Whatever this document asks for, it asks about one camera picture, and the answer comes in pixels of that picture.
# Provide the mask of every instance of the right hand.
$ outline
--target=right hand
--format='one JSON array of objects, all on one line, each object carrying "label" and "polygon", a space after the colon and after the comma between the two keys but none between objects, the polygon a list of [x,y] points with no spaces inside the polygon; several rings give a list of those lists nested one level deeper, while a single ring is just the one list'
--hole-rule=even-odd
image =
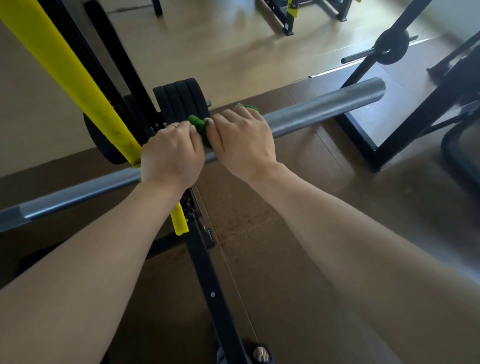
[{"label": "right hand", "polygon": [[218,160],[242,181],[250,184],[276,164],[272,131],[258,111],[237,105],[234,111],[225,110],[205,120]]}]

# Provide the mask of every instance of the left hand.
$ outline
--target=left hand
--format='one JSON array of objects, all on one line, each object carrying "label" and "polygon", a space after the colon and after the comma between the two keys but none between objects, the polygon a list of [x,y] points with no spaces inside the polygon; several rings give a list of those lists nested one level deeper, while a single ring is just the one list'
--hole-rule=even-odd
[{"label": "left hand", "polygon": [[161,129],[142,147],[142,183],[174,187],[183,193],[205,164],[202,137],[189,121]]}]

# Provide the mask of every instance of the squat rack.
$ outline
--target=squat rack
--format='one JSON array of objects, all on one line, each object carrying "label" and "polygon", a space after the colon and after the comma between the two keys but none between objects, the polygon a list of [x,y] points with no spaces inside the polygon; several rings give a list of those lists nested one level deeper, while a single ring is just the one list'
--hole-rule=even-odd
[{"label": "squat rack", "polygon": [[[94,0],[90,0],[87,4],[91,6],[90,11],[92,9],[103,11]],[[101,24],[102,22],[98,22],[98,20],[102,19],[102,14],[97,13],[97,15],[100,15],[100,17],[96,19],[96,24]],[[117,66],[124,66],[124,70],[126,67],[126,73],[122,73],[125,81],[133,80],[135,86],[132,86],[130,82],[128,87],[132,92],[132,98],[139,106],[140,113],[132,112],[130,108],[125,107],[125,97],[120,97],[60,0],[0,2],[0,19],[81,107],[92,125],[134,167],[138,167],[141,144],[161,127],[158,121],[162,120],[162,114],[153,115],[150,113],[146,122],[142,119],[142,115],[145,116],[146,113],[144,108],[138,104],[144,103],[145,105],[145,102],[150,101],[151,103],[151,100],[144,99],[139,102],[135,97],[132,88],[136,91],[140,90],[140,93],[142,93],[143,85],[141,82],[138,83],[140,79],[132,64],[126,63],[128,56],[118,37],[116,38],[117,41],[114,44],[109,44],[109,46],[112,46],[119,53],[115,56],[110,52],[110,55]],[[106,16],[103,18],[103,25],[110,32],[110,39],[116,37],[115,31]],[[38,42],[39,37],[43,40],[48,39],[49,42]],[[373,78],[272,112],[264,117],[272,129],[274,137],[279,137],[378,101],[384,93],[384,82],[379,78]],[[215,158],[213,151],[208,150],[206,162],[211,162]],[[126,168],[0,210],[0,232],[21,226],[95,196],[136,183],[139,179],[139,168]],[[180,231],[183,234],[179,234],[177,228],[176,233],[181,235],[187,245],[225,358],[229,364],[246,364],[248,359],[245,349],[235,329],[207,250],[214,242],[199,223],[201,214],[191,189],[185,192],[182,197],[182,204],[183,208],[180,204],[178,206],[186,227],[183,231]],[[178,242],[179,237],[171,234],[158,239],[152,245],[148,257],[156,255]]]}]

